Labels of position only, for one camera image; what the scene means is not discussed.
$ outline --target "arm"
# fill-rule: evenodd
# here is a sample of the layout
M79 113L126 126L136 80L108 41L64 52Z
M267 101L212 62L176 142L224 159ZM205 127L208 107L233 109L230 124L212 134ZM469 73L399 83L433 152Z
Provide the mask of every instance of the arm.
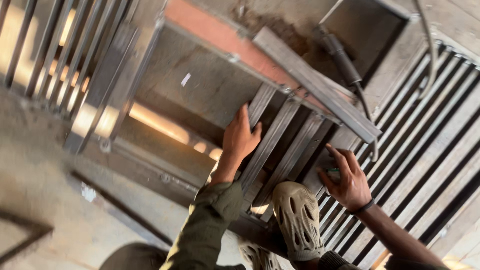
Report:
M243 194L232 183L241 161L260 142L261 124L250 132L244 105L227 126L223 154L211 183L204 186L190 205L190 215L170 249L161 270L213 269L220 252L222 235L238 218Z
M352 151L335 149L329 144L326 148L334 156L340 169L340 183L331 181L322 170L318 173L330 194L348 211L356 212L372 199L365 174ZM410 261L444 267L437 256L400 228L378 205L358 213L357 217L393 255Z

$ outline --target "black wristband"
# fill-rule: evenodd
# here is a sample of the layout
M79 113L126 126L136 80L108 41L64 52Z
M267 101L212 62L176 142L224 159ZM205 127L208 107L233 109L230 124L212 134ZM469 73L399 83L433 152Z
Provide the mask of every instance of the black wristband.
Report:
M356 214L362 213L362 212L366 211L368 208L370 208L370 207L371 207L372 205L374 205L374 204L375 204L375 199L372 198L372 200L371 200L369 203L367 203L367 204L364 205L363 207L360 207L360 209L358 209L357 211L355 211L355 212L349 212L349 213L350 213L350 215L356 215Z

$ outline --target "person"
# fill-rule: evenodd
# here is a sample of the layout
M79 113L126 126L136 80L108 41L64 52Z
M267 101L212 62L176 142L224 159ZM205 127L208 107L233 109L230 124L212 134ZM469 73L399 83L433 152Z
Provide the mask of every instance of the person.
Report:
M243 202L240 183L234 181L235 172L257 147L261 131L262 124L258 123L251 132L247 105L243 105L226 127L218 169L190 205L190 215L170 251L147 244L130 244L111 255L100 270L244 270L241 264L217 266L216 261L222 235L230 222L238 218ZM337 162L340 183L333 182L322 170L318 173L330 195L354 213L392 253L386 268L447 269L438 257L372 203L365 174L353 152L329 144L326 148ZM288 247L288 258L296 269L358 269L336 252L325 252L319 236L318 205L310 190L295 182L280 183L273 191L272 204ZM281 269L275 255L258 245L240 240L239 248L254 270Z

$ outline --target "orange painted metal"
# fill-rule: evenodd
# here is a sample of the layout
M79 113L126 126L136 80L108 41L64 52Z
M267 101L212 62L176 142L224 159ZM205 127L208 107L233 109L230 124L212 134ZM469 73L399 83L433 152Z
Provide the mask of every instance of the orange painted metal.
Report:
M326 113L328 110L307 90L259 50L248 37L238 35L238 29L184 0L169 0L165 17L194 36L225 53L239 56L240 62L279 85L289 86L295 94ZM339 92L349 102L352 99Z

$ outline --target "foot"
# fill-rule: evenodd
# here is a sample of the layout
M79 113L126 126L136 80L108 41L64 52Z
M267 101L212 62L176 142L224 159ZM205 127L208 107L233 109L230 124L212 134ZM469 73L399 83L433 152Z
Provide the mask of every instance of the foot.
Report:
M257 244L239 238L239 250L253 270L282 270L275 254Z
M320 258L325 251L320 239L315 195L305 186L287 181L275 187L272 203L288 247L289 260L294 262Z

